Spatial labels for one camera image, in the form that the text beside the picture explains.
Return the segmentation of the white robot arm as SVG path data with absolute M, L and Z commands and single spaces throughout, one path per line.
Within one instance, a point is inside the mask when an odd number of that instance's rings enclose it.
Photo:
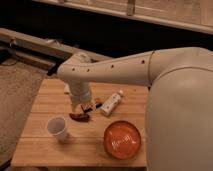
M 154 50 L 93 63 L 82 52 L 57 70 L 78 105 L 91 82 L 150 88 L 145 113 L 148 171 L 213 171 L 213 52 Z

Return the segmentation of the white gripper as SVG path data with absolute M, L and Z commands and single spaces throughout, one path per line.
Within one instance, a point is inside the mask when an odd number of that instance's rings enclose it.
M 88 103 L 92 99 L 92 93 L 88 82 L 70 82 L 70 98 L 72 100 L 72 112 L 76 112 L 79 104 Z

